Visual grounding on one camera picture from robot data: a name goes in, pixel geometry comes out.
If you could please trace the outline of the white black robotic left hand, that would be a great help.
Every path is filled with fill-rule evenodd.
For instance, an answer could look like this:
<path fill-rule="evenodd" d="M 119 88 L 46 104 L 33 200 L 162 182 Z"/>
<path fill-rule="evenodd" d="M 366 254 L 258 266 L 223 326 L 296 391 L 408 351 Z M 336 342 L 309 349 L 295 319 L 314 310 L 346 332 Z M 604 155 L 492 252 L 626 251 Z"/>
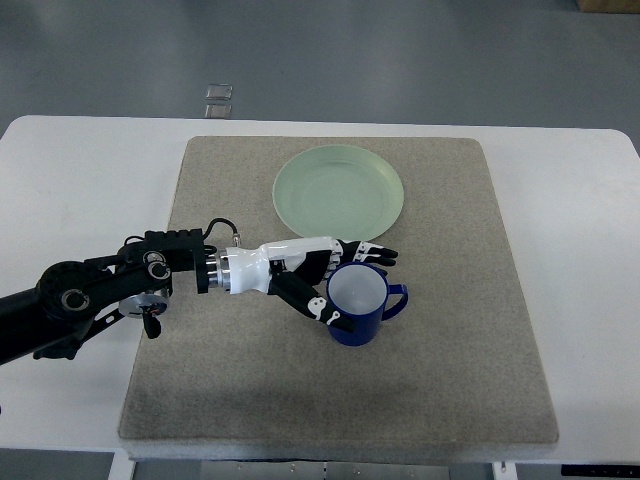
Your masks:
<path fill-rule="evenodd" d="M 275 295 L 303 316 L 351 333 L 353 318 L 330 306 L 315 287 L 343 265 L 392 267 L 397 258 L 396 251 L 367 241 L 298 238 L 253 250 L 235 246 L 215 253 L 209 260 L 208 277 L 212 287 L 231 294 L 255 290 Z"/>

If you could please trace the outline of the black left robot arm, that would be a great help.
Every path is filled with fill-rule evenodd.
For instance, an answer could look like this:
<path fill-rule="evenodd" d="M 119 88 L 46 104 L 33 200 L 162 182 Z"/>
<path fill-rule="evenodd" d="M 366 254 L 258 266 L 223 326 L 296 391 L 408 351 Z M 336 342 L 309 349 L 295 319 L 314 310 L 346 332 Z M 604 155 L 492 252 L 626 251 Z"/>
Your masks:
<path fill-rule="evenodd" d="M 210 233 L 148 231 L 128 237 L 114 255 L 50 266 L 34 288 L 1 300 L 2 363 L 26 355 L 72 360 L 124 317 L 141 320 L 147 336 L 158 337 L 174 273 L 194 273 L 200 294 L 220 285 Z"/>

